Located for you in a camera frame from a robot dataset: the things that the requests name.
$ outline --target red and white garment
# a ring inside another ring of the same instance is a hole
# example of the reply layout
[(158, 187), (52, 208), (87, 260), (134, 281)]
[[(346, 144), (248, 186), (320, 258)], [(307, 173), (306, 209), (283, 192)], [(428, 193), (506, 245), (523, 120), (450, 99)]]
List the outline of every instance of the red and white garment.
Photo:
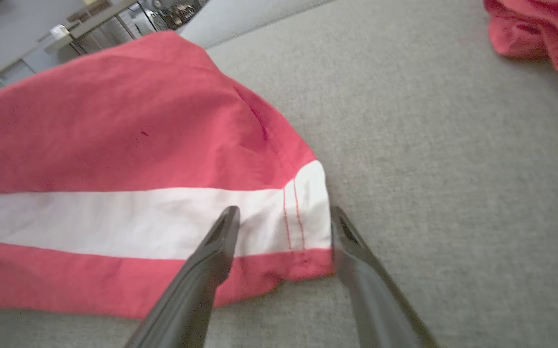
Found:
[(0, 90), (0, 307), (143, 317), (228, 205), (216, 305), (332, 273), (322, 166), (177, 34)]

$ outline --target stitched seam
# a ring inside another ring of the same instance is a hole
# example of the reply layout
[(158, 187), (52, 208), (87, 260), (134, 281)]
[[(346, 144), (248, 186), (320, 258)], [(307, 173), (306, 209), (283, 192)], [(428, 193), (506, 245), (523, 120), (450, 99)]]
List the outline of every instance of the stitched seam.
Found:
[(296, 201), (296, 219), (298, 220), (298, 227), (301, 229), (301, 240), (303, 242), (303, 250), (305, 249), (305, 231), (301, 221), (301, 212), (298, 210), (298, 195), (296, 194), (296, 176), (294, 176), (294, 200)]
[(285, 231), (288, 234), (288, 247), (292, 251), (292, 241), (290, 240), (290, 227), (288, 227), (288, 212), (285, 209), (285, 187), (283, 188), (283, 220), (285, 221)]

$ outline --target gray upholstery fabric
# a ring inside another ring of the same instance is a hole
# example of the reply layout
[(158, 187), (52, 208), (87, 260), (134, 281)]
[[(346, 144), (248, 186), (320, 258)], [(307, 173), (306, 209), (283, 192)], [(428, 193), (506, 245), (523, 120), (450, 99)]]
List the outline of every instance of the gray upholstery fabric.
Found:
[(213, 0), (180, 32), (208, 48), (331, 0)]
[[(478, 0), (337, 0), (209, 53), (313, 148), (441, 347), (558, 348), (558, 73), (497, 57), (486, 27)], [(115, 348), (134, 326), (0, 310), (0, 347)], [(218, 309), (206, 346), (358, 339), (329, 278)]]

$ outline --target crumpled red fabric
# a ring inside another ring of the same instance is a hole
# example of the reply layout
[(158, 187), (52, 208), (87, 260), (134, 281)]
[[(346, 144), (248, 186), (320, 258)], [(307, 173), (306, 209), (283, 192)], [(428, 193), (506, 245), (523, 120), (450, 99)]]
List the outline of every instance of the crumpled red fabric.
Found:
[(484, 0), (489, 39), (505, 57), (549, 57), (558, 71), (558, 0)]

